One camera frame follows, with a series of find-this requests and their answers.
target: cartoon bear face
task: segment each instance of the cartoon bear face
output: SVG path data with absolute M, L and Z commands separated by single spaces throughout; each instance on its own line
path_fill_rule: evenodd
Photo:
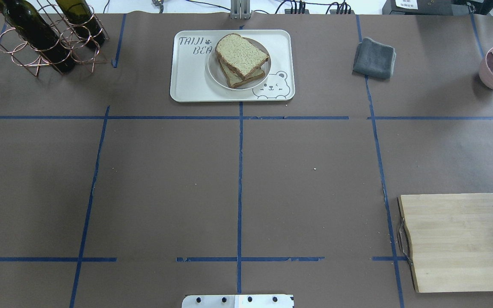
M 266 81 L 252 89 L 252 92 L 258 98 L 276 99 L 280 96 L 282 96 L 282 98 L 286 98 L 286 96 L 290 93 L 290 87 L 286 82 L 287 77 L 288 75 L 283 71 L 276 72 L 275 74 L 269 74 Z

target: stacked bread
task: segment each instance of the stacked bread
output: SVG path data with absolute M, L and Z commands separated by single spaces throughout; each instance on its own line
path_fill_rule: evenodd
M 266 76 L 261 66 L 270 56 L 239 34 L 222 37 L 216 45 L 216 53 L 229 88 L 235 89 Z

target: folded towel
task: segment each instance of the folded towel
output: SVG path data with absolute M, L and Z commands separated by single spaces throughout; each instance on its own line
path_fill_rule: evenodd
M 353 70 L 371 77 L 389 79 L 393 76 L 396 56 L 395 48 L 365 37 L 356 47 Z

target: wooden cutting board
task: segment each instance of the wooden cutting board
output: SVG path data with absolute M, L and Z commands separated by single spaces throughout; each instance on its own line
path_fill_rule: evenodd
M 401 195 L 417 292 L 493 291 L 493 193 Z

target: brown table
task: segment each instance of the brown table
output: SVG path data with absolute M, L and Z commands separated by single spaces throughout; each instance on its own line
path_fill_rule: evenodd
M 399 195 L 493 193 L 493 17 L 100 18 L 116 68 L 36 79 L 0 52 L 0 307 L 493 307 L 416 294 L 395 244 Z M 174 35 L 240 26 L 290 33 L 294 98 L 172 100 Z M 352 72 L 361 36 L 397 49 L 392 79 Z

